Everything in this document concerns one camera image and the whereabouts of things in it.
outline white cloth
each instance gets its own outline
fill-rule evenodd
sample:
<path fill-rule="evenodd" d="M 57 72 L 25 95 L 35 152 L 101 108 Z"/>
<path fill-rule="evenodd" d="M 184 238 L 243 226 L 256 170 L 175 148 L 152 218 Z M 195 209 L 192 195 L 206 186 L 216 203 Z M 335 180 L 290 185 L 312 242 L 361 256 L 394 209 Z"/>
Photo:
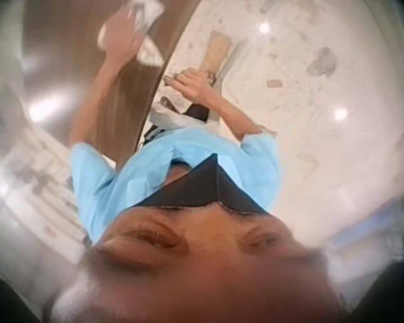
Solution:
<path fill-rule="evenodd" d="M 164 6 L 158 0 L 130 0 L 128 2 L 130 8 L 129 15 L 133 10 L 136 11 L 135 27 L 140 29 L 142 27 L 149 30 L 152 24 L 160 17 L 164 11 Z M 98 37 L 98 47 L 102 50 L 105 49 L 104 35 L 106 26 L 103 25 L 100 29 Z M 146 36 L 142 42 L 141 48 L 137 54 L 137 60 L 146 66 L 161 67 L 164 64 L 162 54 L 151 37 Z"/>

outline black face mask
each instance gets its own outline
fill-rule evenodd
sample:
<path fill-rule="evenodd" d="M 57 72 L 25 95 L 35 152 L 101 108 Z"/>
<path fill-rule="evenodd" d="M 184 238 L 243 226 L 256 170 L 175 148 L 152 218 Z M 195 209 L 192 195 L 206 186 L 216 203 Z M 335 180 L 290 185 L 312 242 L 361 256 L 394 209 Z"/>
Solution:
<path fill-rule="evenodd" d="M 135 207 L 187 208 L 219 203 L 241 215 L 268 215 L 243 190 L 237 187 L 218 164 L 217 154 L 193 168 L 188 174 L 166 185 Z"/>

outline eyelash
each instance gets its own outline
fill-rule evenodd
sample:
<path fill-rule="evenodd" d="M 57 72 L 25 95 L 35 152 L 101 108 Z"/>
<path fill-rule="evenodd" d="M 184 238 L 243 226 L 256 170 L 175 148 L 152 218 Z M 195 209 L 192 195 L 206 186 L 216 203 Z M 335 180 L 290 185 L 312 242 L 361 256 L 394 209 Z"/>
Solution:
<path fill-rule="evenodd" d="M 273 234 L 261 234 L 257 239 L 256 242 L 249 244 L 252 248 L 268 248 L 280 241 L 279 236 Z"/>
<path fill-rule="evenodd" d="M 171 239 L 159 234 L 158 231 L 154 231 L 152 229 L 147 229 L 144 227 L 137 228 L 133 231 L 128 232 L 128 234 L 133 237 L 142 240 L 144 242 L 148 242 L 152 246 L 171 249 L 176 246 L 176 244 L 171 242 Z"/>

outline eye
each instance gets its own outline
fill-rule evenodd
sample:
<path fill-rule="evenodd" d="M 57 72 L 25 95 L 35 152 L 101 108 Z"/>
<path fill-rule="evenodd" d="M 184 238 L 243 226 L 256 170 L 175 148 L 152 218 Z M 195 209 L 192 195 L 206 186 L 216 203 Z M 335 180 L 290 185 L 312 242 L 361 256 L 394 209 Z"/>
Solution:
<path fill-rule="evenodd" d="M 125 235 L 132 236 L 144 242 L 148 242 L 149 244 L 157 248 L 171 249 L 178 244 L 176 239 L 168 238 L 160 234 L 158 231 L 152 229 L 138 228 L 127 232 Z"/>
<path fill-rule="evenodd" d="M 279 242 L 279 236 L 273 233 L 259 234 L 248 241 L 251 248 L 268 248 Z"/>

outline nose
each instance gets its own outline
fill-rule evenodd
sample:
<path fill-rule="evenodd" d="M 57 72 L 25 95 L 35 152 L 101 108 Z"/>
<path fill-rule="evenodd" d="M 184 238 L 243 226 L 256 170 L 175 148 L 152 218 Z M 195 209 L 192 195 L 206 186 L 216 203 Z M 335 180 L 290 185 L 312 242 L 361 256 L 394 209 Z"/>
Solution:
<path fill-rule="evenodd" d="M 191 252 L 198 254 L 229 254 L 238 248 L 237 235 L 241 225 L 218 203 L 197 208 L 184 224 Z"/>

